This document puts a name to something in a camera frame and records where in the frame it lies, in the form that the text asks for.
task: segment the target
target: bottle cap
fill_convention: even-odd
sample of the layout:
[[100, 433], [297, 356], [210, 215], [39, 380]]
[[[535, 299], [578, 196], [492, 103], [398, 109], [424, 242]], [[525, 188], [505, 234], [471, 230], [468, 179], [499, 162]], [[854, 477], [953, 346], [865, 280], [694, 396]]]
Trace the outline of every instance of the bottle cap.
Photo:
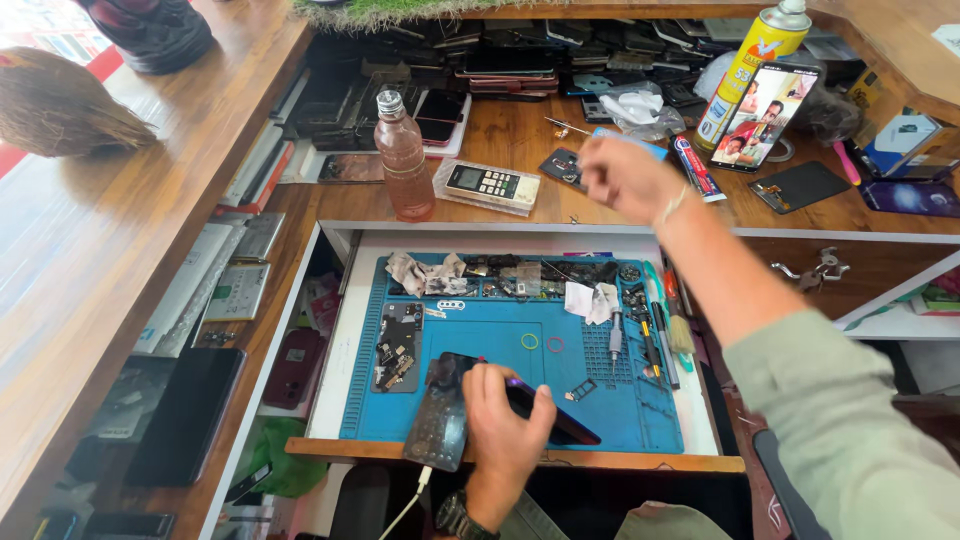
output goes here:
[[782, 0], [780, 10], [788, 13], [803, 13], [806, 11], [806, 2], [804, 0]]
[[376, 96], [376, 108], [381, 114], [396, 114], [403, 109], [403, 98], [396, 90], [383, 90]]

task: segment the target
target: red rubber band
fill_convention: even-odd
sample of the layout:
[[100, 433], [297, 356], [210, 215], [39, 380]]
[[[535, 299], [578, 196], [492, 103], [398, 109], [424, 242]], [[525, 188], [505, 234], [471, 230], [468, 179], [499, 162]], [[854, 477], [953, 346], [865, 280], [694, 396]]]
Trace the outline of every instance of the red rubber band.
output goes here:
[[[551, 340], [551, 339], [556, 339], [557, 341], [560, 341], [560, 349], [557, 349], [556, 351], [554, 351], [553, 349], [550, 348], [550, 340]], [[547, 350], [547, 351], [549, 351], [549, 352], [551, 352], [551, 353], [559, 353], [560, 351], [562, 351], [562, 350], [564, 349], [564, 347], [565, 347], [564, 341], [563, 341], [562, 339], [560, 339], [559, 337], [556, 337], [556, 336], [555, 336], [555, 337], [547, 337], [547, 338], [546, 338], [546, 350]]]

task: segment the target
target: dark vase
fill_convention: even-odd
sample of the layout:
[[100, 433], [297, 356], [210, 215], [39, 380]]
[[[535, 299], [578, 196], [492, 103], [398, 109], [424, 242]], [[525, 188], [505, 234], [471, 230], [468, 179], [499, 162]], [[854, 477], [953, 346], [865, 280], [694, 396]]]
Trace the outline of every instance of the dark vase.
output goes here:
[[190, 65], [213, 44], [204, 16], [187, 0], [74, 0], [117, 45], [132, 69], [150, 75]]

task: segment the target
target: artificial grass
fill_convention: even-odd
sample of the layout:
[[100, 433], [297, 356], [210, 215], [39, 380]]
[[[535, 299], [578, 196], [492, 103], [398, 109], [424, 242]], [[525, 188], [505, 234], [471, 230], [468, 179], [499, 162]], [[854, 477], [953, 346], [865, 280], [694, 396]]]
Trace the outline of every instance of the artificial grass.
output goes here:
[[415, 20], [456, 17], [460, 13], [487, 8], [531, 4], [562, 4], [565, 0], [352, 0], [325, 8], [309, 0], [293, 0], [294, 13], [309, 19], [321, 30], [382, 30], [390, 25]]

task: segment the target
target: man's sleeve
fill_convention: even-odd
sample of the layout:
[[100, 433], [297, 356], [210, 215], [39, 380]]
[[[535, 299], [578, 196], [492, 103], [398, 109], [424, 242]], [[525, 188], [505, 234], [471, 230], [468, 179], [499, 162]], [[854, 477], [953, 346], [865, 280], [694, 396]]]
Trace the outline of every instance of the man's sleeve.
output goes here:
[[724, 359], [834, 540], [960, 538], [960, 468], [893, 409], [886, 356], [809, 309], [733, 344]]

